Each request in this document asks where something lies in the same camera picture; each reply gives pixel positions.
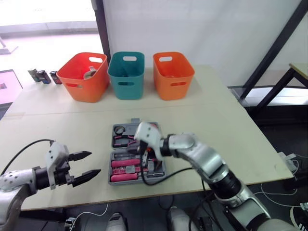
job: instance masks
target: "white wall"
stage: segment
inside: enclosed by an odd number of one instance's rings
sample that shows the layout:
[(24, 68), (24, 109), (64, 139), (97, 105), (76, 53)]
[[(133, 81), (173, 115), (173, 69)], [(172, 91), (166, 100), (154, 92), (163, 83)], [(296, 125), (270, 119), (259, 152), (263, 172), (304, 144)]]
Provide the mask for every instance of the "white wall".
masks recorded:
[[(300, 2), (103, 1), (111, 53), (141, 51), (146, 56), (146, 66), (152, 66), (154, 53), (180, 51), (192, 64), (213, 66), (227, 86), (246, 82)], [(287, 70), (293, 59), (307, 62), (307, 39), (302, 38), (307, 38), (307, 21), (302, 24), (272, 69)]]

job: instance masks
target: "tool kit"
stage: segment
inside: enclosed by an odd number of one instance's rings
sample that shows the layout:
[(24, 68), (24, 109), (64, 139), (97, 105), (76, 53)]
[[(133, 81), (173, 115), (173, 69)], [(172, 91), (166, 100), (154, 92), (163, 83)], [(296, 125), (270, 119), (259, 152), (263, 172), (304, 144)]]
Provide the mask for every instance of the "tool kit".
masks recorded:
[[(110, 155), (108, 183), (111, 185), (141, 183), (140, 155), (137, 148), (139, 142), (134, 140), (134, 135), (140, 123), (138, 118), (131, 119), (129, 124), (115, 124), (112, 130), (111, 146), (114, 151)], [(147, 149), (147, 160), (142, 160), (145, 165), (143, 172), (148, 182), (156, 182), (164, 178), (166, 165), (158, 161), (151, 148)]]

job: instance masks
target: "red screwdriver handle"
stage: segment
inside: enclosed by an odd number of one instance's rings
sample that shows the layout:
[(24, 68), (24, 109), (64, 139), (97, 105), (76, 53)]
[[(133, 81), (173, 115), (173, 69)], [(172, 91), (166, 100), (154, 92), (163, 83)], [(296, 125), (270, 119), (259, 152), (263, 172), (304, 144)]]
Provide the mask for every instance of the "red screwdriver handle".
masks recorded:
[(119, 175), (112, 175), (110, 178), (111, 182), (119, 182), (119, 181), (126, 181), (126, 180), (137, 180), (138, 176), (137, 173), (133, 174), (119, 174)]
[(140, 159), (111, 161), (111, 167), (123, 167), (123, 166), (139, 165), (139, 164), (140, 164)]

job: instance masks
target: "plastic basket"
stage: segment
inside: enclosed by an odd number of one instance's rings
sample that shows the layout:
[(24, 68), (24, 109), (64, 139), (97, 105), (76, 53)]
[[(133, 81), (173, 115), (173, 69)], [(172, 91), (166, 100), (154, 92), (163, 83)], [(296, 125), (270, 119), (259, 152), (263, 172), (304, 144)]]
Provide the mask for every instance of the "plastic basket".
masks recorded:
[(112, 56), (108, 75), (115, 95), (121, 100), (137, 100), (143, 95), (144, 55), (121, 51)]
[[(84, 79), (89, 67), (94, 67), (93, 76)], [(82, 102), (94, 103), (101, 99), (108, 87), (107, 56), (98, 53), (79, 53), (68, 61), (58, 72), (62, 81), (73, 99)]]
[(194, 69), (182, 53), (156, 53), (154, 59), (154, 83), (162, 100), (178, 100), (185, 97)]

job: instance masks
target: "power strip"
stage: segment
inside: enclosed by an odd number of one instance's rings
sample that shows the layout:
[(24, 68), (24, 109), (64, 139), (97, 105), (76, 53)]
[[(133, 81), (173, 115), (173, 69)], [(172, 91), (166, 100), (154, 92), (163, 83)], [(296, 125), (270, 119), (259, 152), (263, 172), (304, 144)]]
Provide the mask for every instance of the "power strip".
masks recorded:
[(304, 211), (308, 212), (308, 202), (300, 203), (300, 207), (301, 207)]
[(281, 159), (284, 161), (285, 165), (287, 165), (288, 169), (291, 172), (294, 172), (297, 169), (292, 160), (293, 158), (296, 157), (294, 153), (285, 155), (283, 152), (279, 152), (278, 155), (281, 157)]

